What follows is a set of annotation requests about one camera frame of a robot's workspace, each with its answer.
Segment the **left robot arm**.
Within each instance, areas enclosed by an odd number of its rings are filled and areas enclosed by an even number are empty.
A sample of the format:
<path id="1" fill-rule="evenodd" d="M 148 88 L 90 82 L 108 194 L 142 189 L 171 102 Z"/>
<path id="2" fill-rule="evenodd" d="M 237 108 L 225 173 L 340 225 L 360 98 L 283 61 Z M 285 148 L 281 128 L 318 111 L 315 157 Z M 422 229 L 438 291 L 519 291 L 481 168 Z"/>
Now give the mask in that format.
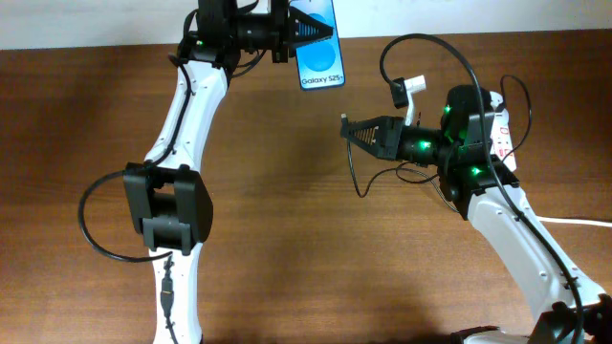
<path id="1" fill-rule="evenodd" d="M 269 52 L 285 63 L 297 49 L 333 37 L 336 18 L 295 1 L 254 4 L 201 1 L 185 19 L 170 61 L 177 84 L 164 126 L 142 163 L 130 162 L 123 185 L 133 226 L 154 270 L 156 343 L 201 343 L 198 265 L 213 221 L 202 161 L 215 113 L 243 53 Z"/>

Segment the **blue Samsung Galaxy smartphone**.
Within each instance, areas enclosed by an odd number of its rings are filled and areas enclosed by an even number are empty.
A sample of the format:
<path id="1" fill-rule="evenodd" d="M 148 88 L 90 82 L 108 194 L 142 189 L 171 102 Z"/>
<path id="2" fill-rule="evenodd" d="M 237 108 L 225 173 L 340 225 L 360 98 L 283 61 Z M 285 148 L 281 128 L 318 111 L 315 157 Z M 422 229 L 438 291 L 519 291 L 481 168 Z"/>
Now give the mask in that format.
<path id="1" fill-rule="evenodd" d="M 329 38 L 296 49 L 296 66 L 301 89 L 314 91 L 343 86 L 345 75 L 333 1 L 301 0 L 291 1 L 290 4 L 333 29 Z"/>

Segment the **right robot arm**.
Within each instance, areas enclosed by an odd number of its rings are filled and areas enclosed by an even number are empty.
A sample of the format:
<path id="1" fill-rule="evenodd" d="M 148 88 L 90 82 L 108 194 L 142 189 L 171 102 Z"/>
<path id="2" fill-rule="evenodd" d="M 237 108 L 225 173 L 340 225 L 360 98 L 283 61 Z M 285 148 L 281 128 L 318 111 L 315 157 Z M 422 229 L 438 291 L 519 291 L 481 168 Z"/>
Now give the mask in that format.
<path id="1" fill-rule="evenodd" d="M 525 295 L 535 328 L 511 335 L 496 326 L 453 333 L 453 343 L 596 343 L 611 340 L 611 297 L 590 279 L 539 221 L 512 169 L 485 156 L 501 95 L 471 85 L 449 90 L 438 129 L 381 116 L 341 120 L 340 134 L 378 159 L 437 168 L 440 188 L 462 218 L 492 245 Z"/>

